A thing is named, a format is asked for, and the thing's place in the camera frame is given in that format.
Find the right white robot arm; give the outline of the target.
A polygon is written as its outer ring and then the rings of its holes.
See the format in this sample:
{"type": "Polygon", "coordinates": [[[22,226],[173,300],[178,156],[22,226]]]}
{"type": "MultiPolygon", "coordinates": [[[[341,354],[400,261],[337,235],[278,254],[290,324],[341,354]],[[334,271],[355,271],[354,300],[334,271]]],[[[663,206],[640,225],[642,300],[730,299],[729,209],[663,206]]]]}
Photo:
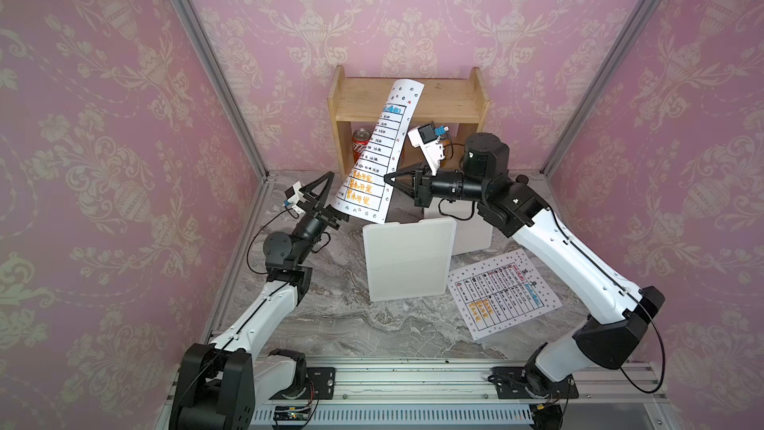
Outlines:
{"type": "Polygon", "coordinates": [[[388,172],[386,184],[426,208],[434,199],[470,201],[483,221],[533,252],[579,298],[585,323],[567,336],[543,344],[527,360],[519,383],[537,397],[590,366],[621,370],[638,348],[666,298],[657,288],[641,288],[590,250],[534,191],[524,175],[509,176],[509,146],[491,133],[474,133],[460,166],[440,167],[441,135],[422,125],[408,139],[422,151],[422,163],[388,172]]]}

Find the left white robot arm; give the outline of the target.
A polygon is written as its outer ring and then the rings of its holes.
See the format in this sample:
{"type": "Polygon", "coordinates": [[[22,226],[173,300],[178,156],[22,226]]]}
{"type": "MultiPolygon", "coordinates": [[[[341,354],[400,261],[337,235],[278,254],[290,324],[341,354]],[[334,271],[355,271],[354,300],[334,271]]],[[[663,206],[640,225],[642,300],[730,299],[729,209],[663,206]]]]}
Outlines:
{"type": "Polygon", "coordinates": [[[328,229],[348,218],[327,204],[333,179],[327,172],[286,194],[286,208],[300,209],[302,218],[292,232],[264,240],[266,282],[255,302],[217,338],[185,352],[169,428],[246,429],[257,408],[273,397],[316,399],[304,354],[273,350],[263,362],[256,359],[308,293],[312,268],[306,259],[318,252],[328,229]]]}

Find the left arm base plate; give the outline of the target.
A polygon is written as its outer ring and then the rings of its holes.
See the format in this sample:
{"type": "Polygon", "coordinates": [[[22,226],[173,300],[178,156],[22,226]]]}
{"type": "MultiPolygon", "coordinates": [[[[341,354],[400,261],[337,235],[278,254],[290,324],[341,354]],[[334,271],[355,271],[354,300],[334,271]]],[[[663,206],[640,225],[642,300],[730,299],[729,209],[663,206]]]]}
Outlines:
{"type": "Polygon", "coordinates": [[[335,367],[309,367],[302,386],[276,393],[272,400],[333,400],[335,367]]]}

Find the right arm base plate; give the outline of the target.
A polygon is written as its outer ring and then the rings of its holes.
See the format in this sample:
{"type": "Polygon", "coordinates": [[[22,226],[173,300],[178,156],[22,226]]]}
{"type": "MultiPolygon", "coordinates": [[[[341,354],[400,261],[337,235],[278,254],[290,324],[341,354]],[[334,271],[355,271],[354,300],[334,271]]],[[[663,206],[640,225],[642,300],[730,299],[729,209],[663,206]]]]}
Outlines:
{"type": "Polygon", "coordinates": [[[580,394],[572,375],[553,382],[538,372],[527,374],[522,366],[495,366],[487,381],[493,385],[499,399],[565,400],[580,394]]]}

